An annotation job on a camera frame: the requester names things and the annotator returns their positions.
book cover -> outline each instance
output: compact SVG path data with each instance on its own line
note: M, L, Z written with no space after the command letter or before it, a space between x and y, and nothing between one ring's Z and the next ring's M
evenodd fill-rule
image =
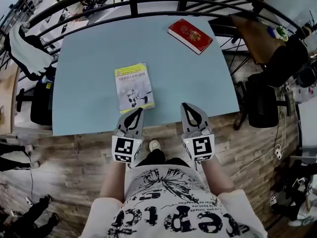
M172 24L168 33L199 55L212 43L211 37L183 18Z
M121 114L136 108L154 108L152 87L145 63L116 69L114 76Z

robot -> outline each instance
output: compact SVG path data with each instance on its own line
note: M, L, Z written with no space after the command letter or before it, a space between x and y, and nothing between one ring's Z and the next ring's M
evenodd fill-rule
M208 116L195 105L182 103L183 146L194 162L214 156L214 135ZM112 136L112 157L116 161L133 164L142 149L144 110L131 110L119 118Z

light blue table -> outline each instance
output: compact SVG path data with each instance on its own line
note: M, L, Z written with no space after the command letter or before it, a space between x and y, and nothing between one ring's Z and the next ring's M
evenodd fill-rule
M200 55L167 33L184 18L213 38ZM53 134L114 130L120 117L114 70L147 64L155 108L144 126L181 121L189 102L208 116L239 111L227 64L206 19L152 16L95 26L65 37L53 92Z

wooden floor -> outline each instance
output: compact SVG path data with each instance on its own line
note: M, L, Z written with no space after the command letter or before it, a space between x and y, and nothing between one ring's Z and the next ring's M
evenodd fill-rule
M235 61L232 69L238 64L239 62ZM250 61L234 75L233 80L246 80L249 75L257 71L261 71L261 68ZM215 134L216 155L230 176L265 155L273 147L276 136L276 127L258 129L249 126L247 121L239 131L235 131L233 124L239 117L239 113L234 113L210 118ZM284 149L285 158L298 146L294 106L291 116L286 119L281 109L279 122L277 143ZM36 145L32 161L40 160L42 163L39 169L32 170L33 201L37 202L41 196L50 194L53 201L48 212L56 212L62 219L54 228L51 237L72 238L81 234L90 206L98 196L102 181L107 175L107 167L111 160L112 134L113 132L105 132L62 137L41 137L33 134L19 138L22 144ZM146 155L148 142L157 139L168 158L177 156L189 161L182 146L181 134L181 123L145 128L142 152ZM21 162L28 161L22 153L6 154L4 157ZM278 217L271 214L269 207L269 188L273 185L274 167L278 165L279 161L271 151L261 160L232 177L236 187L245 190L255 213L265 227ZM201 166L198 166L198 171L206 182ZM30 171L7 171L0 174L0 193L2 207L26 212L28 206L24 198L31 197ZM42 225L47 220L48 217L43 215L37 223ZM301 238L309 228L309 226L291 228L287 226L287 219L282 219L269 231L269 237Z

black railing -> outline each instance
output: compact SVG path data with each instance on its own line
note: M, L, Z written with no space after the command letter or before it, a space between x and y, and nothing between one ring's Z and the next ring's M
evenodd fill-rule
M23 22L29 19L31 15L34 14L36 6L40 3L41 0L37 0L37 3L34 3L35 0L18 0L17 3L10 9L10 11L3 16L0 20L0 60L1 67L4 66L9 59L8 54L4 52L3 45L6 35L9 33L11 27L17 22Z
M229 3L229 2L233 2L233 1L239 1L239 0L224 0L224 1L221 1L222 3ZM187 6L185 8L185 10L191 10L195 7L199 7L201 5L204 5L205 3L202 3L202 2L197 2L197 3L194 3L194 4L191 4L189 6ZM208 5L205 5L205 6L202 6L202 7L199 7L197 9L194 9L193 11L200 11L200 10L203 10L203 9L208 9L208 8L211 8L213 7L212 4L208 4Z
M49 16L51 16L52 14L70 6L73 5L75 3L81 2L83 0L62 0L54 5L52 5L51 7L47 8L46 10L44 10L43 12L39 13L38 15L34 16L29 22L30 22L30 27L33 27L35 25L37 25L38 23L40 23L41 21L45 20L46 18L48 18ZM146 13L139 13L138 12L138 4L142 4L145 2L157 2L157 1L177 1L178 2L178 7L176 11L158 11L158 12L146 12ZM66 34L62 34L59 37L50 40L49 42L45 43L45 47L63 39L65 36L73 34L75 32L79 32L83 29L87 29L90 27L94 27L97 25L101 25L101 24L105 24L105 23L109 23L109 22L114 22L114 21L119 21L119 20L123 20L123 19L128 19L128 18L135 18L135 17L147 17L147 16L155 16L155 15L193 15L193 16L208 16L208 17L214 17L214 18L228 18L228 15L221 15L221 14L216 14L216 13L211 13L211 11L214 10L219 10L221 8L232 8L232 9L236 9L238 11L241 11L243 13L249 14L250 16L258 16L262 19L265 19L267 21L270 21L276 25L280 25L280 23L275 22L267 17L261 16L261 15L255 15L255 13L253 11L250 10L246 10L243 8L238 7L238 4L229 4L228 3L229 0L227 1L222 1L222 2L218 2L218 0L129 0L129 1L123 1L123 2L117 2L114 4L107 4L104 6L101 6L99 8L94 8L88 11L85 11L83 13L79 13L77 15L74 15L70 18L67 18L59 23L57 23L56 25L46 29L45 31L43 31L42 33L40 33L38 36L43 36L44 34L50 32L51 30L64 25L65 23L68 23L72 20L78 19L82 16L88 16L90 14L93 14L95 12L98 11L103 11L105 9L109 9L109 8L115 8L115 7L119 7L119 6L123 6L123 5L130 5L130 10L131 10L131 14L130 15L126 15L126 16L120 16L120 17L116 17L116 18L111 18L111 19L106 19L100 22L96 22L93 24L89 24L85 27L81 27L79 29L73 30L71 32L68 32ZM187 6L188 2L194 2L195 4L191 4L189 6ZM275 8L273 8L272 6L264 3L261 0L245 0L245 1L241 1L239 3L253 3L256 4L262 8L265 8L266 10L270 11L271 13L279 16L280 18L284 19L285 21L287 21L288 23L290 23L293 27L295 27L295 29L300 29L300 26L298 26L296 23L294 23L291 19L289 19L287 16L285 16L283 13L281 13L280 11L276 10ZM204 5L205 6L210 6L210 8L213 7L213 9L209 10L209 11L203 11L201 12L200 9L195 9L193 11L189 11L189 9L195 8L197 6L200 5ZM53 52L51 52L51 54L57 54L59 52L60 49L57 49Z

